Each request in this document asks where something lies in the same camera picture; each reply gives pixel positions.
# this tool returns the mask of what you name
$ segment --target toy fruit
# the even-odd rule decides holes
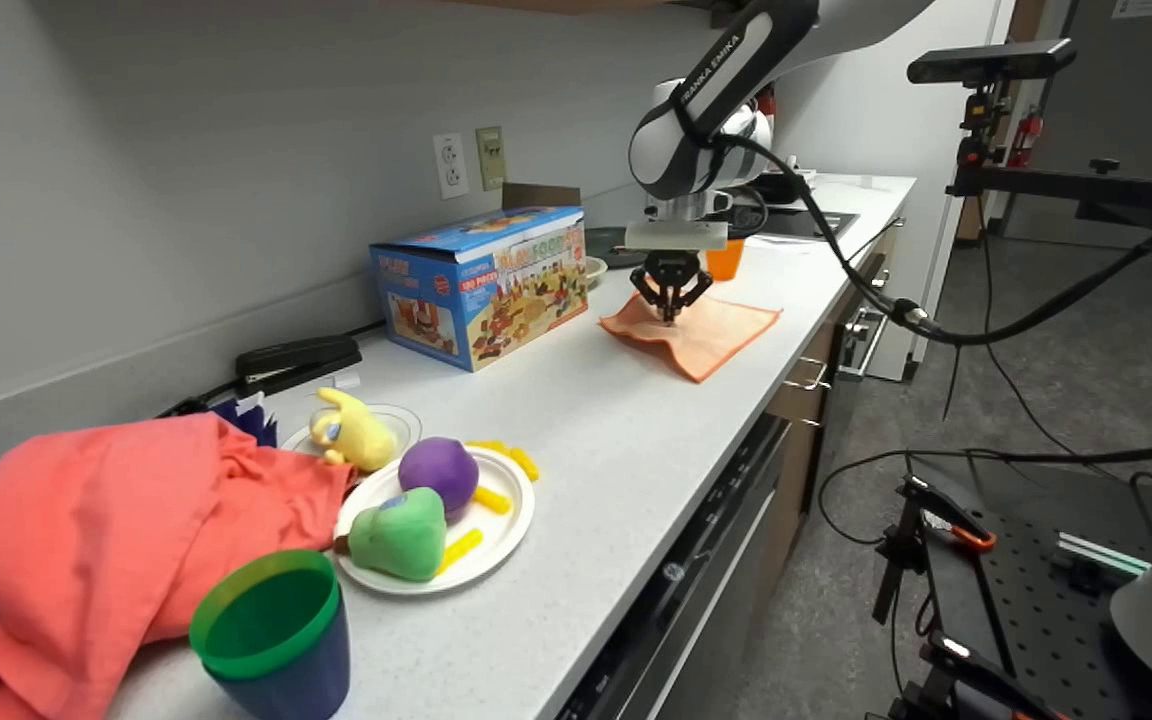
[[[331,408],[313,422],[309,436],[324,450],[331,465],[378,471],[400,458],[400,442],[370,411],[365,400],[341,389],[321,389],[321,400]]]
[[[348,528],[348,560],[410,585],[428,585],[444,565],[444,501],[413,490],[370,508]]]
[[[441,491],[450,523],[457,523],[473,501],[473,490],[482,483],[482,465],[462,442],[428,436],[406,451],[400,483]]]

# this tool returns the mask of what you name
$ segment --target yellow toy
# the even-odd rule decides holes
[[[365,400],[341,389],[321,389],[321,400],[331,408],[313,422],[309,436],[331,465],[378,471],[400,458],[400,442],[370,411]]]

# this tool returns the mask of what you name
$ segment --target red towel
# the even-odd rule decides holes
[[[36,436],[0,459],[0,715],[105,715],[148,641],[271,549],[324,549],[348,471],[217,417]]]

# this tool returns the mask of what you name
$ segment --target white plate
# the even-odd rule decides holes
[[[473,549],[470,555],[462,555],[462,565],[452,565],[450,572],[441,572],[438,581],[428,585],[410,585],[410,581],[393,581],[393,577],[381,577],[381,572],[370,572],[370,567],[356,567],[348,555],[335,555],[341,572],[372,592],[383,592],[383,596],[438,596],[438,592],[452,592],[462,585],[473,585],[482,577],[487,577],[495,565],[510,560],[510,551],[520,549],[520,539],[527,536],[534,528],[534,517],[538,517],[538,490],[534,482],[520,471],[516,459],[502,458],[502,451],[487,451],[487,450],[470,450],[470,458],[482,465],[482,483],[510,495],[511,501],[511,513],[510,517],[495,517],[482,503],[470,503],[470,513],[450,528],[450,539],[452,544],[457,536],[482,528],[486,539],[482,549]],[[400,491],[400,465],[383,465],[378,478],[370,478],[341,508],[335,517],[335,536],[348,536],[353,522],[365,513],[365,508],[381,508],[383,501],[393,501]]]
[[[406,411],[406,408],[389,408],[389,404],[370,404],[370,411],[393,429],[400,458],[420,442],[420,417]],[[282,442],[282,450],[306,451],[306,458],[321,458],[324,450],[309,442],[309,423],[306,422],[288,442]]]

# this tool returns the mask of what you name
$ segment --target purple ball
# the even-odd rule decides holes
[[[406,491],[413,490],[441,491],[450,523],[457,523],[473,501],[473,490],[482,483],[482,465],[465,451],[462,442],[428,436],[406,451],[400,483]]]

